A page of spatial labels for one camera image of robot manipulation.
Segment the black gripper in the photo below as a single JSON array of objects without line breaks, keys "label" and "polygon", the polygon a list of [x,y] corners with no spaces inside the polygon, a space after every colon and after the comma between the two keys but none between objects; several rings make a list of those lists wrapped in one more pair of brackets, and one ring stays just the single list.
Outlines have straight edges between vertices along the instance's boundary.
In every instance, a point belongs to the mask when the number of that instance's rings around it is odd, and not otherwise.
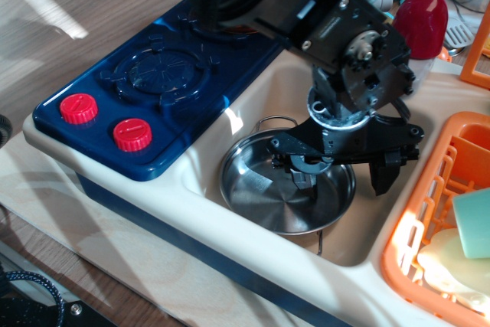
[{"label": "black gripper", "polygon": [[410,123],[410,110],[401,96],[386,101],[369,93],[364,110],[348,110],[333,96],[323,98],[315,88],[307,95],[309,118],[275,134],[266,144],[285,168],[300,194],[316,200],[317,177],[333,165],[369,164],[376,196],[386,194],[400,167],[419,158],[421,127]]}]

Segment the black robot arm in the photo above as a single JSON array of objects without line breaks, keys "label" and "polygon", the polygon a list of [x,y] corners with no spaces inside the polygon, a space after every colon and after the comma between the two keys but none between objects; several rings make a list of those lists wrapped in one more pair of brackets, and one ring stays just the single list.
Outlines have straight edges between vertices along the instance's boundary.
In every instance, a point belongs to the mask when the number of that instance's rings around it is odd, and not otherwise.
[{"label": "black robot arm", "polygon": [[410,49],[373,0],[190,1],[204,26],[252,28],[312,65],[309,118],[267,144],[301,191],[333,165],[366,163],[382,195],[418,158],[423,130],[402,100]]}]

